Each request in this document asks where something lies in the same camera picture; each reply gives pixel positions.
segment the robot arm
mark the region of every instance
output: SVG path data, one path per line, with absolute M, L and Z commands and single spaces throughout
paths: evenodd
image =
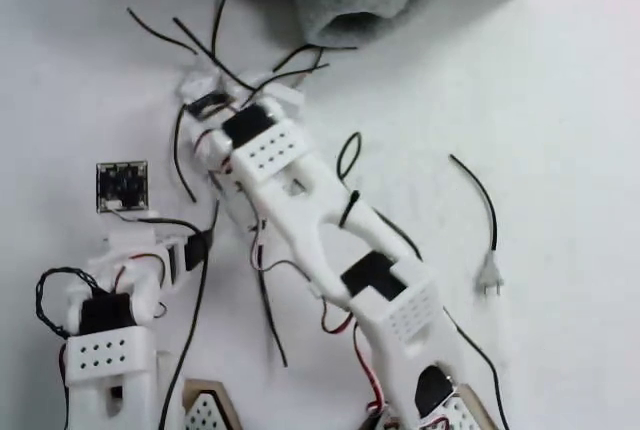
M 311 291 L 355 315 L 402 424 L 413 429 L 428 423 L 439 403 L 426 388 L 432 370 L 460 381 L 462 368 L 456 330 L 443 311 L 433 271 L 371 207 L 351 201 L 276 101 L 263 99 L 220 121 L 206 139 L 196 149 L 198 157 L 273 222 Z M 325 223 L 343 223 L 370 251 L 350 268 L 331 268 L 319 233 Z

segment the black cable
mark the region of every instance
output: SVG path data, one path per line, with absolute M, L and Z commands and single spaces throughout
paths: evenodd
M 218 58 L 216 43 L 218 42 L 218 31 L 220 30 L 220 21 L 222 20 L 222 10 L 224 9 L 224 5 L 226 3 L 227 0 L 220 0 L 218 10 L 216 11 L 216 16 L 213 20 L 213 30 L 211 31 L 211 54 L 215 58 Z
M 42 308 L 42 297 L 44 296 L 44 282 L 51 275 L 55 275 L 58 273 L 75 275 L 76 277 L 78 277 L 80 280 L 82 280 L 84 283 L 86 283 L 89 286 L 89 288 L 91 289 L 91 293 L 94 296 L 106 295 L 108 292 L 100 288 L 100 286 L 98 285 L 98 282 L 96 282 L 96 279 L 93 278 L 92 275 L 89 275 L 87 272 L 79 268 L 71 268 L 71 267 L 51 268 L 40 276 L 40 280 L 38 280 L 38 283 L 36 284 L 36 316 L 47 327 L 49 327 L 53 333 L 55 333 L 59 337 L 64 338 L 66 340 L 71 336 L 71 334 L 68 331 L 66 331 L 62 325 L 56 325 L 55 323 L 53 323 L 49 319 L 49 317 L 45 315 L 44 309 Z
M 162 303 L 162 302 L 158 302 L 158 305 L 160 305 L 160 306 L 162 307 L 162 313 L 161 313 L 160 315 L 154 315 L 154 316 L 153 316 L 153 318 L 162 318 L 162 317 L 164 317 L 164 316 L 167 314 L 167 312 L 169 311 L 169 310 L 167 309 L 167 306 L 166 306 L 164 303 Z
M 356 142 L 356 152 L 353 154 L 351 158 L 351 162 L 347 166 L 345 170 L 342 169 L 342 161 L 344 160 L 344 156 L 347 153 L 347 150 L 351 146 L 352 142 Z M 336 159 L 336 175 L 338 176 L 338 180 L 344 183 L 344 179 L 347 178 L 351 170 L 353 170 L 354 165 L 360 158 L 360 151 L 362 150 L 362 134 L 360 132 L 354 132 L 351 134 L 347 141 L 342 145 L 342 149 L 340 149 L 340 153 L 338 154 L 338 158 Z
M 351 142 L 354 139 L 358 140 L 358 147 L 356 149 L 356 154 L 353 157 L 353 161 L 347 167 L 347 170 L 341 172 L 341 169 L 342 169 L 342 161 L 341 160 L 344 158 L 344 154 L 345 154 L 348 146 L 351 144 Z M 362 144 L 362 135 L 359 132 L 356 132 L 353 135 L 351 135 L 347 139 L 345 144 L 343 145 L 342 150 L 340 151 L 340 154 L 338 156 L 338 163 L 336 165 L 336 173 L 338 175 L 338 178 L 340 178 L 341 181 L 353 169 L 353 165 L 355 164 L 355 161 L 360 156 L 361 144 Z M 451 155 L 451 158 L 456 163 L 458 163 L 475 180 L 475 182 L 478 184 L 478 186 L 482 189 L 483 193 L 485 194 L 485 197 L 487 197 L 487 201 L 489 202 L 490 208 L 493 209 L 493 205 L 491 204 L 491 200 L 489 199 L 489 195 L 486 193 L 486 190 L 484 189 L 484 187 L 482 186 L 480 181 L 473 175 L 473 173 L 471 173 L 471 171 L 467 167 L 464 166 L 464 164 L 460 160 L 458 160 L 453 155 Z M 398 227 L 396 224 L 394 224 L 391 220 L 386 218 L 384 215 L 382 215 L 377 210 L 376 210 L 376 213 L 382 219 L 383 222 L 385 222 L 387 225 L 389 225 L 389 227 L 391 227 L 391 229 L 394 232 L 396 232 L 398 235 L 400 235 L 411 246 L 411 248 L 413 249 L 414 253 L 416 254 L 416 257 L 418 257 L 418 259 L 422 260 L 422 256 L 420 255 L 420 251 L 418 250 L 418 247 L 415 245 L 415 243 L 413 243 L 413 240 L 411 240 L 411 238 L 400 227 Z M 494 389 L 495 389 L 495 393 L 496 393 L 496 401 L 498 403 L 498 411 L 500 412 L 500 419 L 502 420 L 502 425 L 504 426 L 504 430 L 510 430 L 509 429 L 509 423 L 507 422 L 507 417 L 506 417 L 506 415 L 504 413 L 504 408 L 503 408 L 503 404 L 502 404 L 502 395 L 500 393 L 500 380 L 498 378 L 498 371 L 496 370 L 495 365 L 493 364 L 491 359 L 487 356 L 487 354 L 482 351 L 482 349 L 478 346 L 478 344 L 476 344 L 471 339 L 471 337 L 469 337 L 469 335 L 467 335 L 465 333 L 465 331 L 456 323 L 456 321 L 453 319 L 453 317 L 451 316 L 449 311 L 445 307 L 443 307 L 443 310 L 445 311 L 447 316 L 451 319 L 451 322 L 455 325 L 456 330 L 460 334 L 460 336 L 462 338 L 464 338 L 464 340 L 471 346 L 471 348 L 473 348 L 483 358 L 483 360 L 489 365 L 489 368 L 491 369 L 491 374 L 493 376 L 493 385 L 494 385 Z
M 176 172 L 178 173 L 180 182 L 182 182 L 182 186 L 189 194 L 189 198 L 193 203 L 198 203 L 196 196 L 193 194 L 191 187 L 189 187 L 187 180 L 182 174 L 182 169 L 180 168 L 180 159 L 178 158 L 178 138 L 180 136 L 180 124 L 182 123 L 182 117 L 184 116 L 185 109 L 186 105 L 182 105 L 180 107 L 180 110 L 178 111 L 178 117 L 176 118 L 176 125 L 173 129 L 173 165 L 176 167 Z
M 180 41 L 178 41 L 178 40 L 176 40 L 174 38 L 167 37 L 166 35 L 163 35 L 160 32 L 156 32 L 153 28 L 151 28 L 149 25 L 144 23 L 142 21 L 142 19 L 140 17 L 138 17 L 138 15 L 136 15 L 133 10 L 131 10 L 131 8 L 127 7 L 127 12 L 129 12 L 129 15 L 131 15 L 131 17 L 136 21 L 136 23 L 138 25 L 140 25 L 143 29 L 145 29 L 147 32 L 149 32 L 154 37 L 157 37 L 160 40 L 164 40 L 165 42 L 173 43 L 174 45 L 178 45 L 179 47 L 185 48 L 185 49 L 189 50 L 191 53 L 193 53 L 194 55 L 198 54 L 198 52 L 196 52 L 193 48 L 191 48 L 186 43 L 182 43 L 182 42 L 180 42 Z
M 351 158 L 349 165 L 347 165 L 347 168 L 343 169 L 342 162 L 347 153 L 347 150 L 349 149 L 349 147 L 353 142 L 356 142 L 356 151 L 353 154 L 353 157 Z M 360 132 L 354 132 L 353 134 L 351 134 L 349 138 L 347 138 L 347 140 L 342 145 L 342 148 L 340 149 L 340 153 L 338 154 L 338 158 L 336 160 L 336 175 L 342 183 L 344 183 L 344 179 L 351 173 L 351 170 L 353 170 L 353 167 L 356 164 L 358 158 L 360 158 L 361 150 L 362 150 L 362 134 Z M 349 202 L 349 204 L 347 205 L 347 208 L 345 209 L 345 212 L 342 215 L 342 218 L 340 219 L 340 225 L 339 225 L 340 227 L 344 225 L 346 221 L 345 214 L 348 215 L 347 210 L 350 211 L 351 210 L 350 207 L 352 206 L 353 204 Z M 404 230 L 402 230 L 398 225 L 393 223 L 393 221 L 391 221 L 389 218 L 384 216 L 382 212 L 379 212 L 375 208 L 373 209 L 373 211 L 376 212 L 378 217 L 380 217 L 380 219 L 384 223 L 386 223 L 394 232 L 398 234 L 398 236 L 400 236 L 400 238 L 402 238 L 407 243 L 407 245 L 411 247 L 411 250 L 413 250 L 413 252 L 416 254 L 416 257 L 418 257 L 419 260 L 422 260 L 422 255 L 420 254 L 420 250 L 418 249 L 418 246 L 415 244 L 415 242 L 411 239 L 411 237 L 409 237 L 409 235 L 407 235 L 404 232 Z
M 214 221 L 212 225 L 212 229 L 215 229 L 215 225 L 218 221 L 218 215 L 220 212 L 220 201 L 216 200 L 215 210 L 214 210 Z M 189 347 L 191 346 L 191 341 L 193 340 L 193 335 L 196 331 L 196 326 L 198 325 L 198 315 L 200 313 L 200 306 L 202 304 L 202 296 L 204 295 L 204 287 L 207 281 L 207 270 L 209 267 L 209 243 L 207 239 L 203 235 L 203 232 L 198 229 L 195 225 L 189 222 L 185 222 L 184 220 L 177 220 L 174 218 L 139 218 L 136 220 L 127 220 L 127 222 L 142 222 L 142 223 L 153 223 L 153 224 L 167 224 L 167 225 L 179 225 L 182 227 L 186 227 L 189 230 L 193 231 L 195 235 L 198 235 L 200 241 L 206 251 L 203 255 L 202 261 L 202 274 L 200 276 L 200 286 L 198 287 L 198 295 L 196 296 L 196 304 L 193 309 L 193 318 L 191 320 L 191 326 L 189 328 L 189 333 L 187 335 L 187 340 L 184 343 L 184 347 L 182 348 L 182 353 L 178 358 L 178 364 L 176 365 L 176 369 L 173 372 L 173 377 L 171 378 L 171 382 L 169 383 L 169 387 L 167 388 L 167 394 L 164 398 L 164 404 L 162 405 L 162 413 L 160 414 L 160 423 L 158 424 L 158 430 L 164 430 L 165 423 L 167 420 L 167 414 L 169 412 L 169 402 L 171 401 L 171 395 L 173 394 L 173 390 L 176 386 L 176 382 L 178 381 L 178 376 L 182 371 L 182 365 L 184 364 L 184 360 L 187 356 L 187 352 L 189 351 Z
M 263 250 L 262 245 L 258 246 L 258 250 L 257 250 L 258 255 L 256 258 L 257 258 L 257 263 L 259 267 L 262 267 L 262 250 Z M 264 272 L 258 272 L 258 285 L 260 286 L 260 296 L 262 297 L 264 315 L 267 318 L 267 324 L 269 325 L 269 330 L 271 331 L 273 340 L 276 342 L 278 351 L 280 352 L 280 358 L 282 359 L 282 366 L 284 368 L 287 368 L 289 366 L 289 362 L 287 360 L 287 354 L 284 351 L 284 346 L 282 345 L 282 341 L 280 340 L 280 335 L 278 334 L 278 329 L 276 328 L 275 320 L 273 319 L 273 311 L 271 310 L 271 301 L 269 299 L 269 291 L 267 289 L 267 282 L 265 280 Z
M 480 191 L 482 192 L 482 195 L 485 198 L 485 201 L 487 202 L 487 205 L 489 206 L 489 213 L 491 216 L 491 250 L 495 251 L 496 248 L 498 247 L 498 220 L 496 218 L 496 209 L 493 207 L 493 202 L 491 201 L 491 197 L 489 196 L 489 192 L 487 192 L 487 189 L 484 188 L 484 185 L 482 185 L 482 182 L 478 179 L 478 177 L 476 177 L 473 172 L 471 170 L 469 170 L 469 168 L 462 163 L 455 155 L 450 154 L 449 158 L 451 160 L 453 160 L 454 162 L 456 162 L 458 164 L 458 166 L 460 168 L 462 168 L 462 170 L 464 170 L 464 172 L 471 177 L 471 179 L 476 183 L 476 185 L 478 186 L 478 188 L 480 189 Z
M 64 388 L 64 430 L 69 428 L 69 387 L 65 382 L 65 365 L 64 365 L 64 352 L 67 349 L 67 344 L 62 344 L 60 347 L 60 353 L 58 353 L 58 369 L 60 370 L 60 379 L 62 380 L 62 387 Z
M 298 55 L 299 53 L 302 53 L 304 51 L 310 50 L 312 48 L 317 48 L 317 47 L 315 45 L 310 44 L 310 43 L 305 43 L 301 47 L 296 48 L 293 52 L 291 52 L 289 55 L 284 57 L 280 61 L 280 63 L 278 63 L 275 67 L 273 67 L 273 69 L 271 71 L 273 73 L 277 72 L 282 67 L 284 67 L 287 63 L 289 63 L 291 61 L 291 59 L 293 59 L 296 55 Z
M 495 389 L 496 400 L 498 402 L 498 411 L 500 412 L 500 420 L 502 420 L 502 425 L 504 426 L 504 430 L 509 430 L 509 423 L 507 422 L 507 416 L 505 415 L 504 408 L 502 406 L 502 395 L 500 394 L 500 380 L 498 378 L 498 371 L 496 370 L 495 365 L 493 364 L 491 359 L 487 356 L 487 354 L 482 351 L 482 349 L 478 346 L 478 344 L 474 342 L 471 339 L 471 337 L 467 335 L 465 331 L 456 323 L 456 321 L 453 319 L 449 311 L 446 308 L 444 308 L 444 311 L 449 317 L 449 319 L 451 320 L 451 322 L 455 325 L 456 330 L 458 331 L 460 336 L 464 338 L 466 342 L 471 346 L 471 348 L 473 348 L 476 352 L 478 352 L 478 355 L 480 355 L 482 359 L 485 362 L 487 362 L 487 365 L 489 365 L 489 368 L 491 369 L 491 375 L 493 376 L 493 387 Z
M 233 73 L 231 70 L 229 70 L 229 69 L 227 68 L 227 66 L 226 66 L 224 63 L 222 63 L 222 62 L 218 59 L 218 57 L 216 57 L 213 53 L 211 53 L 211 51 L 210 51 L 207 47 L 205 47 L 205 46 L 203 45 L 203 43 L 198 39 L 198 37 L 196 37 L 196 36 L 193 34 L 193 32 L 192 32 L 191 30 L 189 30 L 189 29 L 187 28 L 187 26 L 186 26 L 184 23 L 182 23 L 182 21 L 181 21 L 179 18 L 177 18 L 177 17 L 173 17 L 173 21 L 175 22 L 175 24 L 176 24 L 176 25 L 178 25 L 178 27 L 180 27 L 180 30 L 182 30 L 182 31 L 187 35 L 187 37 L 189 37 L 189 39 L 190 39 L 193 43 L 195 43 L 195 44 L 196 44 L 196 46 L 197 46 L 200 50 L 202 50 L 202 52 L 203 52 L 207 57 L 209 57 L 209 58 L 211 59 L 211 61 L 212 61 L 214 64 L 216 64 L 218 67 L 220 67 L 220 69 L 221 69 L 224 73 L 226 73 L 227 75 L 229 75 L 229 77 L 231 77 L 231 79 L 232 79 L 234 82 L 236 82 L 238 85 L 240 85 L 241 87 L 243 87 L 243 88 L 245 88 L 245 89 L 247 89 L 247 90 L 250 90 L 250 91 L 253 91 L 253 90 L 254 90 L 254 88 L 253 88 L 251 85 L 249 85 L 248 83 L 246 83 L 245 81 L 243 81 L 243 80 L 242 80 L 240 77 L 238 77 L 235 73 Z
M 267 85 L 269 85 L 271 82 L 275 80 L 279 80 L 285 77 L 290 77 L 292 75 L 302 75 L 302 74 L 312 73 L 312 72 L 315 72 L 316 70 L 320 70 L 321 68 L 327 68 L 328 66 L 329 64 L 325 63 L 323 65 L 315 65 L 313 67 L 305 68 L 303 70 L 295 70 L 293 72 L 280 73 L 279 75 L 274 75 L 273 77 L 267 78 L 264 82 L 260 83 L 260 85 L 258 85 L 256 88 L 253 89 L 253 91 L 244 101 L 242 106 L 244 107 L 247 103 L 253 100 L 253 97 L 255 97 L 260 90 L 262 90 L 264 87 L 266 87 Z

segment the white table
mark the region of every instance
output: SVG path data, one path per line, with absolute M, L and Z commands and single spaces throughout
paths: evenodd
M 194 207 L 169 165 L 173 92 L 191 57 L 125 8 L 181 37 L 178 15 L 208 39 L 213 2 L 0 0 L 3 428 L 62 428 L 60 341 L 35 318 L 34 286 L 45 269 L 99 251 L 94 165 L 146 159 L 154 208 L 209 219 L 205 179 L 185 154 Z M 332 53 L 306 82 L 306 120 L 331 164 L 363 132 L 352 186 L 439 269 L 446 304 L 499 364 L 513 429 L 636 427 L 638 35 L 640 0 L 439 0 L 359 52 Z M 220 53 L 232 68 L 271 66 L 300 42 L 292 0 L 229 1 Z M 471 291 L 487 217 L 449 152 L 495 200 L 499 300 Z M 227 220 L 219 235 L 186 374 L 222 380 L 248 430 L 354 429 L 370 390 L 350 336 L 323 335 L 319 302 L 293 272 L 274 271 L 291 363 L 282 369 L 247 250 Z M 161 346 L 181 348 L 196 283 L 166 301 Z M 46 291 L 56 318 L 63 287 Z M 461 345 L 468 380 L 497 417 L 489 370 Z

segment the circuit board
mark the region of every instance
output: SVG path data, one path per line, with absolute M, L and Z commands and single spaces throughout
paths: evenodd
M 96 165 L 96 210 L 131 211 L 149 208 L 148 164 L 145 161 Z

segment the electrical plug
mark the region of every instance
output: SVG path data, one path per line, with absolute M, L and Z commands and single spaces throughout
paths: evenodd
M 484 264 L 476 276 L 476 291 L 487 294 L 487 289 L 494 288 L 500 295 L 500 287 L 504 285 L 502 275 L 495 262 L 495 250 L 489 250 L 484 258 Z

